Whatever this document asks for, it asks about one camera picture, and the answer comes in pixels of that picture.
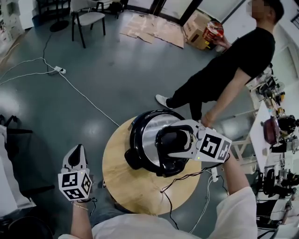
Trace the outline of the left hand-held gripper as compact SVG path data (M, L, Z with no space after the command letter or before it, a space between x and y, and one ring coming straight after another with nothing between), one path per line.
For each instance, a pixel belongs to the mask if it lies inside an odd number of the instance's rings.
M87 168L85 148L82 144L74 146L63 159L63 168L58 174L59 190L68 201L87 200L92 180Z

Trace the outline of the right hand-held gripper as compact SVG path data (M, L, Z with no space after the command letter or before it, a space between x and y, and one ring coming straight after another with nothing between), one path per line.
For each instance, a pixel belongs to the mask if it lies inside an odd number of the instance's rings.
M192 119L177 121L172 127L188 131L197 135L198 142L192 144L189 149L169 153L169 157L191 159L202 162L224 162L228 156L232 141L222 134L206 128L200 130L200 123Z

